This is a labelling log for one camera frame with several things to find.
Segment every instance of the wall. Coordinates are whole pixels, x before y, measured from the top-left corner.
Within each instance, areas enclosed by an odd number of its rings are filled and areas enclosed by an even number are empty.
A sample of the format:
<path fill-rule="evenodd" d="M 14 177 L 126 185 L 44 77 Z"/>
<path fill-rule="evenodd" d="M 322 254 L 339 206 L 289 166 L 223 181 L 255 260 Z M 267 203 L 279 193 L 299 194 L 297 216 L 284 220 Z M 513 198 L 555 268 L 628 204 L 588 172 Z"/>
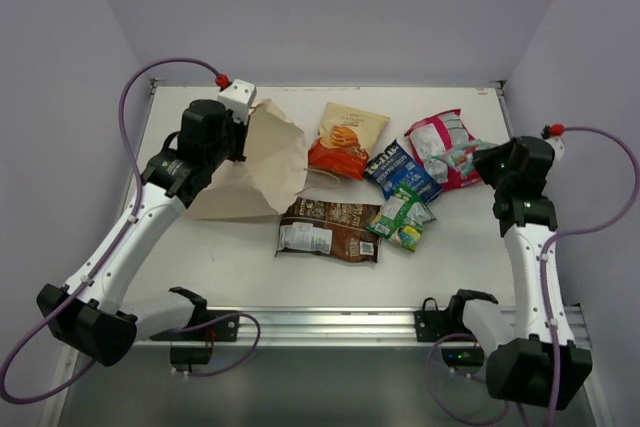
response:
<path fill-rule="evenodd" d="M 0 0 L 0 357 L 41 318 L 104 236 L 127 177 L 117 128 L 122 84 L 138 68 L 106 0 Z M 145 116 L 140 89 L 130 130 Z M 15 395 L 48 390 L 59 345 L 41 334 L 9 375 Z M 42 404 L 0 401 L 0 425 L 36 425 Z"/>
<path fill-rule="evenodd" d="M 593 125 L 615 132 L 640 154 L 638 0 L 555 0 L 507 83 L 517 133 L 542 125 Z M 588 134 L 567 134 L 567 155 L 549 194 L 561 227 L 597 223 L 628 197 L 625 156 Z M 608 231 L 558 247 L 569 303 L 580 302 L 602 387 L 616 425 L 637 425 L 640 359 L 640 209 Z"/>
<path fill-rule="evenodd" d="M 505 79 L 552 1 L 110 0 L 143 62 L 192 55 L 265 84 L 456 85 Z"/>

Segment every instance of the tabletop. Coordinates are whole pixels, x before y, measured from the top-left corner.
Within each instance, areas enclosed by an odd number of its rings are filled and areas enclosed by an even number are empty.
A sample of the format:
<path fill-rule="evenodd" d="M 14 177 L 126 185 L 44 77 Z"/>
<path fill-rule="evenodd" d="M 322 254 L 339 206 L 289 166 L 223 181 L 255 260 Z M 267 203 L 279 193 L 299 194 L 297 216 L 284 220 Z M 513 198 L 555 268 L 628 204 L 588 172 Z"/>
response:
<path fill-rule="evenodd" d="M 143 168 L 165 137 L 179 128 L 195 99 L 217 96 L 217 87 L 158 87 L 140 147 Z M 502 143 L 507 128 L 495 89 L 437 87 L 258 87 L 315 139 L 327 102 L 391 117 L 374 149 L 382 151 L 415 121 L 459 108 L 476 138 Z M 380 188 L 344 178 L 337 189 L 314 188 L 304 197 L 332 202 L 382 204 Z M 484 185 L 443 193 L 429 204 L 437 217 L 425 225 L 417 252 L 381 241 L 377 264 L 307 254 L 274 255 L 275 216 L 234 221 L 176 221 L 135 277 L 125 302 L 174 286 L 205 297 L 210 305 L 236 307 L 408 307 L 427 297 L 446 304 L 458 289 L 492 293 L 514 305 L 511 264 L 493 217 L 493 191 Z"/>

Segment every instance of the orange snack bag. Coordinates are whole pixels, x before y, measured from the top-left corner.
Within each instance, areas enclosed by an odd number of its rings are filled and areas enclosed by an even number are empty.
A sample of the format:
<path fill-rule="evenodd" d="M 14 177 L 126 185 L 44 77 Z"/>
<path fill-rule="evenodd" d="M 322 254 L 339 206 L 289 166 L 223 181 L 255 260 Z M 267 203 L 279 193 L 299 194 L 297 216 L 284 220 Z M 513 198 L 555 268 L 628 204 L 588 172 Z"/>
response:
<path fill-rule="evenodd" d="M 309 149 L 309 165 L 362 180 L 373 146 L 388 122 L 384 115 L 329 102 L 318 138 Z"/>

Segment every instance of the gray floor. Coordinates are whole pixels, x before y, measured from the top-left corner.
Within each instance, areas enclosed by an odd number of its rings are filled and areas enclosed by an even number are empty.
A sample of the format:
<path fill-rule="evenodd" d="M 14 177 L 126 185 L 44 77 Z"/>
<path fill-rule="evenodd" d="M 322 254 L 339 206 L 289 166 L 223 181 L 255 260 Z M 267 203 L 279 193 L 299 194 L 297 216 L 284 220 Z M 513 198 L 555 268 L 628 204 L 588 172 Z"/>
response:
<path fill-rule="evenodd" d="M 61 426 L 450 426 L 425 387 L 424 347 L 261 348 L 246 365 L 209 379 L 170 374 L 168 348 L 136 347 L 118 365 L 96 366 L 70 391 Z M 220 349 L 209 368 L 240 351 Z M 439 392 L 475 420 L 502 403 L 484 385 L 434 369 Z M 528 408 L 531 425 L 544 410 Z M 515 406 L 501 426 L 520 426 Z M 594 425 L 581 392 L 557 425 Z"/>

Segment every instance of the paper bag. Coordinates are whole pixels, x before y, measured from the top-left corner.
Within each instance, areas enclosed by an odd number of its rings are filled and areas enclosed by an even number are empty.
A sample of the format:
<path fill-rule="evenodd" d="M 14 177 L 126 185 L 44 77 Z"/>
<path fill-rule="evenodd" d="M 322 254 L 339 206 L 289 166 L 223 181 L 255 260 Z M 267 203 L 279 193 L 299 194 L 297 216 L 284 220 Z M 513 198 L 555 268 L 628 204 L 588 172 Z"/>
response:
<path fill-rule="evenodd" d="M 284 213 L 304 188 L 307 145 L 304 132 L 271 100 L 251 114 L 245 162 L 225 162 L 211 185 L 195 198 L 189 219 L 234 219 Z"/>

